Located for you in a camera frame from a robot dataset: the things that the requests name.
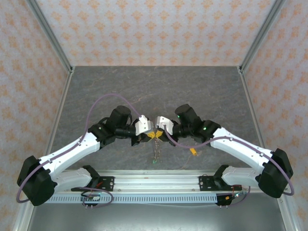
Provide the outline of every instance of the yellow object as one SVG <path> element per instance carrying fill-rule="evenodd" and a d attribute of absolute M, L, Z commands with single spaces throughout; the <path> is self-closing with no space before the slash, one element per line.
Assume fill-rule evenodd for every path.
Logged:
<path fill-rule="evenodd" d="M 163 134 L 163 131 L 157 131 L 155 137 L 159 138 Z"/>
<path fill-rule="evenodd" d="M 193 155 L 197 155 L 197 151 L 194 148 L 190 148 L 189 150 L 192 152 Z"/>
<path fill-rule="evenodd" d="M 151 131 L 150 133 L 147 134 L 147 136 L 153 139 L 155 137 L 155 132 Z"/>

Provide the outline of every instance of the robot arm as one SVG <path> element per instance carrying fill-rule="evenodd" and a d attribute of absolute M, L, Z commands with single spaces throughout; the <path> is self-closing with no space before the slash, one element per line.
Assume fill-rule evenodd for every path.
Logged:
<path fill-rule="evenodd" d="M 175 146 L 173 141 L 167 137 L 166 132 L 168 132 L 169 136 L 176 142 L 179 138 L 186 138 L 187 136 L 192 137 L 199 143 L 208 141 L 210 147 L 230 153 L 252 167 L 233 168 L 228 165 L 221 166 L 214 175 L 217 186 L 258 186 L 267 195 L 275 198 L 281 196 L 287 185 L 287 180 L 277 167 L 272 162 L 269 162 L 264 155 L 277 162 L 288 178 L 291 178 L 293 170 L 287 154 L 283 150 L 277 149 L 276 151 L 271 151 L 258 147 L 231 134 L 213 121 L 202 121 L 188 104 L 177 108 L 175 113 L 180 123 L 162 116 L 157 118 L 156 126 L 160 131 L 157 137 L 160 140 L 168 141 L 171 145 Z M 217 137 L 226 138 L 216 140 L 215 138 Z M 250 147 L 260 151 L 261 154 L 258 154 Z"/>
<path fill-rule="evenodd" d="M 140 142 L 147 142 L 153 137 L 151 121 L 142 115 L 132 123 L 130 110 L 127 107 L 118 106 L 109 118 L 90 127 L 83 140 L 78 138 L 64 148 L 40 159 L 34 156 L 27 158 L 20 171 L 17 184 L 20 186 L 33 169 L 48 161 L 26 182 L 23 188 L 23 192 L 33 205 L 41 205 L 55 192 L 85 186 L 93 188 L 98 183 L 99 174 L 91 166 L 84 166 L 71 172 L 63 171 L 81 158 L 113 143 L 116 138 L 130 138 L 131 146 L 134 146 Z M 77 143 L 79 145 L 76 148 L 62 154 Z"/>

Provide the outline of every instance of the wallpaper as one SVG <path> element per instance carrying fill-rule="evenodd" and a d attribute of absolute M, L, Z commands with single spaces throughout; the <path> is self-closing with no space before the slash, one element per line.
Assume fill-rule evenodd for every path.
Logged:
<path fill-rule="evenodd" d="M 240 65 L 274 0 L 38 0 L 71 65 Z"/>
<path fill-rule="evenodd" d="M 288 153 L 308 227 L 308 1 L 289 0 L 245 73 L 266 145 Z"/>
<path fill-rule="evenodd" d="M 42 156 L 67 72 L 25 0 L 0 1 L 0 230 L 11 231 L 24 160 Z"/>

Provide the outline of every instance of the wall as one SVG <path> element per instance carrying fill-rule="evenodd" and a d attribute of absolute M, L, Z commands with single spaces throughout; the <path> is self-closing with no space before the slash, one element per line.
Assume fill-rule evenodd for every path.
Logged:
<path fill-rule="evenodd" d="M 0 230 L 13 228 L 20 168 L 43 155 L 66 76 L 26 1 L 0 1 Z"/>
<path fill-rule="evenodd" d="M 284 149 L 294 169 L 297 214 L 308 227 L 308 2 L 290 0 L 245 78 L 263 138 Z"/>
<path fill-rule="evenodd" d="M 240 65 L 274 0 L 38 0 L 72 65 Z"/>

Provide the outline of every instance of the gray floor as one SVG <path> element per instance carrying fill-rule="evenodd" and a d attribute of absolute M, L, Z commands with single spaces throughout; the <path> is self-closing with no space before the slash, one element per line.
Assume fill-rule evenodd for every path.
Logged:
<path fill-rule="evenodd" d="M 68 89 L 52 151 L 77 139 L 83 132 L 89 108 L 101 95 L 116 92 L 127 98 L 151 120 L 157 116 L 176 119 L 175 109 L 185 103 L 202 119 L 210 119 L 233 134 L 258 144 L 247 99 L 236 67 L 76 67 Z M 104 99 L 94 110 L 90 124 L 109 116 L 125 103 L 116 97 Z M 191 139 L 180 139 L 195 144 Z M 96 170 L 206 169 L 222 164 L 244 167 L 244 163 L 214 148 L 189 150 L 160 142 L 161 154 L 153 164 L 153 142 L 130 146 L 116 140 L 97 153 L 86 156 L 71 169 L 91 165 Z"/>
<path fill-rule="evenodd" d="M 29 231 L 284 231 L 277 200 L 251 194 L 228 209 L 216 205 L 112 204 L 87 209 L 80 204 L 36 207 Z"/>

